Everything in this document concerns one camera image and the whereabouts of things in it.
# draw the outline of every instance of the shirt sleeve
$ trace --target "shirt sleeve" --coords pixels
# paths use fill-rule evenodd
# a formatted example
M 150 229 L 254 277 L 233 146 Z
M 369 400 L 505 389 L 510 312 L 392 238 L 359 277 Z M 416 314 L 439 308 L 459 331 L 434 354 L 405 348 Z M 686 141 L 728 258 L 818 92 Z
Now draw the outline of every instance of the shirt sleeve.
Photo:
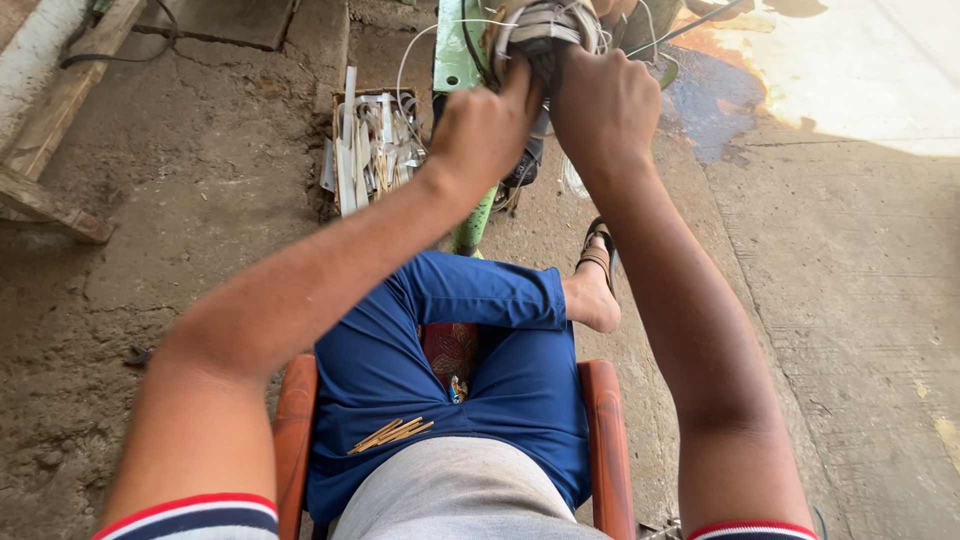
M 768 520 L 731 521 L 698 528 L 686 540 L 817 540 L 808 528 Z
M 277 540 L 276 515 L 259 495 L 198 495 L 141 510 L 92 540 Z

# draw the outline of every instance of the dirt floor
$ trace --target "dirt floor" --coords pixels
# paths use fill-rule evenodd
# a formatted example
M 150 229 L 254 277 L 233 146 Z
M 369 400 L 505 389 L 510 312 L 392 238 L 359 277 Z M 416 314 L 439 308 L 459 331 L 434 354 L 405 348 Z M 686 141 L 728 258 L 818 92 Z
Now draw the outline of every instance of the dirt floor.
M 109 216 L 109 244 L 0 231 L 0 540 L 93 532 L 141 375 L 124 365 L 130 347 L 155 345 L 212 286 L 320 227 L 306 193 L 329 91 L 347 61 L 359 87 L 394 84 L 432 10 L 303 0 L 283 52 L 181 39 L 157 61 L 110 67 L 41 179 Z M 122 52 L 161 41 L 131 35 Z M 403 76 L 422 98 L 432 46 L 414 46 Z M 949 537 L 960 160 L 788 127 L 761 105 L 769 89 L 744 55 L 699 48 L 674 51 L 685 69 L 654 153 L 757 328 L 811 508 L 834 539 Z M 560 164 L 551 142 L 516 213 L 492 217 L 486 258 L 572 269 L 595 209 Z M 636 517 L 663 525 L 678 514 L 676 420 L 620 283 L 620 329 L 578 328 L 578 355 L 616 362 Z M 577 517 L 591 523 L 589 503 Z

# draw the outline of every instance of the wooden chair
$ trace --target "wooden chair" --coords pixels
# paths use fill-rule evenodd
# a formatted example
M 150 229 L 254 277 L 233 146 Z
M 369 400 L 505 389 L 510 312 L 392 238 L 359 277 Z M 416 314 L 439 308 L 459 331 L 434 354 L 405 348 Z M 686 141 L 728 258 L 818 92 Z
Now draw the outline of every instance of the wooden chair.
M 590 430 L 593 524 L 613 540 L 636 540 L 627 432 L 616 372 L 607 360 L 580 362 L 577 368 Z M 280 540 L 297 540 L 300 535 L 317 378 L 313 355 L 297 356 L 287 366 L 276 404 L 274 446 Z

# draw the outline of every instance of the foot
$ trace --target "foot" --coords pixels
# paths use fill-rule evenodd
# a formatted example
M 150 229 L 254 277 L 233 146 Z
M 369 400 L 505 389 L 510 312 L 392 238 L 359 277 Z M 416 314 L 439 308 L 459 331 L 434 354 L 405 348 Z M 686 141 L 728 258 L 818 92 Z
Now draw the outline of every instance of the foot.
M 591 246 L 605 248 L 599 234 Z M 585 260 L 570 278 L 563 280 L 566 298 L 566 318 L 587 325 L 595 331 L 609 333 L 620 325 L 620 306 L 607 286 L 607 275 L 602 266 Z

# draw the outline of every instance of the person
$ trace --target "person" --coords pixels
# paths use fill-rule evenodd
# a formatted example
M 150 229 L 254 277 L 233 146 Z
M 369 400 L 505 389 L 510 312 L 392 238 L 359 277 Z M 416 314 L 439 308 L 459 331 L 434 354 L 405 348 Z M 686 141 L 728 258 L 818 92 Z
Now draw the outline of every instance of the person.
M 423 252 L 512 170 L 547 93 L 602 215 L 573 275 Z M 306 503 L 320 528 L 340 516 L 333 538 L 605 537 L 572 514 L 590 485 L 571 321 L 618 325 L 617 258 L 677 409 L 687 539 L 815 538 L 754 330 L 657 176 L 659 114 L 642 63 L 578 46 L 558 51 L 550 88 L 515 55 L 499 94 L 451 95 L 412 182 L 177 321 L 141 382 L 95 538 L 276 538 L 264 394 L 319 336 Z M 416 339 L 439 321 L 481 324 L 461 404 Z M 434 425 L 347 454 L 415 416 Z

